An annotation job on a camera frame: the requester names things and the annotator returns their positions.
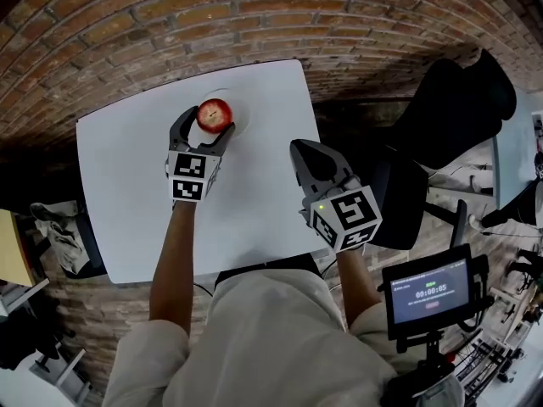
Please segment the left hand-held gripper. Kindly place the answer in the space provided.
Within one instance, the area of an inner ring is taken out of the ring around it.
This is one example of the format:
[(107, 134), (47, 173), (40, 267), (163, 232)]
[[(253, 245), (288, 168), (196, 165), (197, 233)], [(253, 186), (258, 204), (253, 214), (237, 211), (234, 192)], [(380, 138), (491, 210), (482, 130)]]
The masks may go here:
[(188, 136), (197, 113), (198, 107), (189, 108), (176, 119), (169, 131), (165, 175), (174, 201), (197, 203), (206, 198), (216, 181), (222, 155), (235, 132), (236, 126), (232, 122), (212, 143), (190, 147)]

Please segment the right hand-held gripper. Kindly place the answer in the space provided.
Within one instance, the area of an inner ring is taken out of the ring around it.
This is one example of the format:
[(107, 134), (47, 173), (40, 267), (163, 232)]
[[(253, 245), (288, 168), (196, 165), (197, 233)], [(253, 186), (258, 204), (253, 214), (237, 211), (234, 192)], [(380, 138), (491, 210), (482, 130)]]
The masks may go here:
[[(306, 195), (300, 211), (307, 225), (331, 251), (341, 253), (372, 240), (382, 222), (369, 186), (352, 175), (338, 151), (308, 139), (294, 139), (289, 154), (298, 186)], [(333, 185), (316, 193), (315, 185)]]

